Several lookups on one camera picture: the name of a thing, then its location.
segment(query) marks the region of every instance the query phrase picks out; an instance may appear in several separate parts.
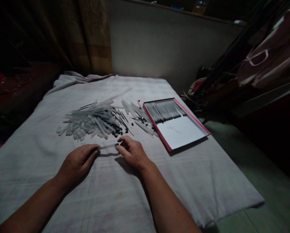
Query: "tiled floor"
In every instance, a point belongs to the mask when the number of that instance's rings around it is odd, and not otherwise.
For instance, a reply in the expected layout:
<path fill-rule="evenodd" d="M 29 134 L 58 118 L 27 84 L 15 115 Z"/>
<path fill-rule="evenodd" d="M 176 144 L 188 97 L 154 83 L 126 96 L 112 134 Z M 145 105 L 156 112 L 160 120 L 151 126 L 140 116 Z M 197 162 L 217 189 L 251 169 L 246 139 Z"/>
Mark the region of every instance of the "tiled floor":
<path fill-rule="evenodd" d="M 222 219 L 208 232 L 290 232 L 290 178 L 232 124 L 209 121 L 205 127 L 265 199 L 262 207 Z"/>

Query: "wall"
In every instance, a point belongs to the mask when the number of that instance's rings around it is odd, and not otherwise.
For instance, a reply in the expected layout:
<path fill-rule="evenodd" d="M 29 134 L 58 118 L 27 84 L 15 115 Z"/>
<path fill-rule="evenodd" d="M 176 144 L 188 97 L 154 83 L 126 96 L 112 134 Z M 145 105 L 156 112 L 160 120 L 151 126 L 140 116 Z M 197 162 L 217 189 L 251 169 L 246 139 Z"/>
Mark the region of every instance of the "wall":
<path fill-rule="evenodd" d="M 152 5 L 109 0 L 113 73 L 166 79 L 177 93 L 243 30 Z"/>

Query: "bed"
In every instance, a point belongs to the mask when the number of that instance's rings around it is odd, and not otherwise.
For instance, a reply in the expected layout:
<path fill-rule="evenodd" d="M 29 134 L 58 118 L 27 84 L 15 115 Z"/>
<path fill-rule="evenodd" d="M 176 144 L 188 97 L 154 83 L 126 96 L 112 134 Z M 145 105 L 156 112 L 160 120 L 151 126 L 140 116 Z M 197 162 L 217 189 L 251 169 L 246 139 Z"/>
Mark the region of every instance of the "bed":
<path fill-rule="evenodd" d="M 108 140 L 87 135 L 84 141 L 59 137 L 56 129 L 63 125 L 65 113 L 95 99 L 102 101 L 119 94 L 114 105 L 121 105 L 122 99 L 135 103 L 139 99 L 143 102 L 175 97 L 186 107 L 164 79 L 117 75 L 84 78 L 70 74 L 59 77 L 33 114 L 0 149 L 0 224 L 57 173 L 76 147 L 116 142 L 112 135 Z M 136 125 L 133 133 L 132 139 L 142 143 L 200 227 L 264 202 L 211 135 L 168 152 L 159 138 L 150 137 Z M 155 231 L 142 179 L 114 148 L 102 151 L 86 179 L 58 206 L 44 229 L 57 231 Z"/>

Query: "pile of pens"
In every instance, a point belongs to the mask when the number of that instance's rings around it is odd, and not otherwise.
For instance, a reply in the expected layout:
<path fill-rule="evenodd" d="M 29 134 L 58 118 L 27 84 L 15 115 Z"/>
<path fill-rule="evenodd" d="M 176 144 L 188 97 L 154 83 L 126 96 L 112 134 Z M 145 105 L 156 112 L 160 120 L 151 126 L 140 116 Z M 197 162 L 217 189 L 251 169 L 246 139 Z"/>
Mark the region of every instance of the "pile of pens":
<path fill-rule="evenodd" d="M 141 129 L 147 132 L 151 137 L 157 136 L 156 129 L 152 126 L 147 113 L 142 108 L 140 101 L 137 102 L 138 106 L 133 102 L 128 104 L 125 100 L 122 100 L 122 106 L 113 106 L 114 101 L 107 99 L 98 103 L 95 100 L 93 103 L 79 108 L 78 110 L 72 110 L 65 114 L 63 118 L 66 119 L 63 123 L 68 123 L 67 126 L 62 128 L 60 125 L 57 128 L 59 136 L 64 133 L 67 136 L 73 136 L 75 140 L 84 140 L 86 134 L 91 135 L 93 138 L 95 135 L 108 139 L 108 136 L 112 134 L 115 138 L 119 135 L 131 133 L 131 129 L 134 126 L 133 123 L 129 123 L 126 116 L 119 109 L 124 109 L 126 114 L 132 115 L 134 123 Z"/>
<path fill-rule="evenodd" d="M 146 133 L 148 133 L 152 138 L 154 137 L 154 135 L 158 137 L 158 134 L 156 133 L 155 128 L 152 126 L 150 119 L 147 116 L 147 113 L 140 104 L 140 100 L 137 101 L 138 107 L 132 102 L 130 102 L 131 104 L 129 105 L 124 100 L 122 100 L 121 103 L 126 114 L 128 115 L 129 113 L 131 113 L 131 115 L 133 116 L 131 118 L 141 129 L 143 129 Z"/>
<path fill-rule="evenodd" d="M 173 99 L 148 102 L 145 106 L 156 124 L 187 116 L 187 113 Z"/>
<path fill-rule="evenodd" d="M 80 141 L 84 140 L 86 134 L 91 135 L 91 138 L 97 135 L 105 139 L 108 139 L 110 134 L 117 138 L 118 135 L 123 135 L 124 132 L 126 134 L 130 132 L 134 136 L 128 120 L 119 111 L 123 107 L 112 106 L 112 103 L 113 100 L 109 99 L 100 103 L 95 100 L 93 103 L 78 110 L 72 110 L 63 117 L 67 119 L 64 123 L 68 123 L 68 125 L 63 129 L 59 125 L 57 133 L 61 136 L 66 132 L 67 136 L 72 135 L 75 140 Z"/>

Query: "brown curtain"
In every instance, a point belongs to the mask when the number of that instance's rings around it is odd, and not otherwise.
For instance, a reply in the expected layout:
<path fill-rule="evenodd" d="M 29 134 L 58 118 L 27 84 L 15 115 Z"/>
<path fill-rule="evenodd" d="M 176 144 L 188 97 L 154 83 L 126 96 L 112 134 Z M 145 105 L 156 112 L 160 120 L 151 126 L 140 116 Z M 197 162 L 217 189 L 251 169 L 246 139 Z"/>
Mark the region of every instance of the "brown curtain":
<path fill-rule="evenodd" d="M 4 13 L 48 57 L 84 76 L 112 73 L 107 0 L 14 0 Z"/>

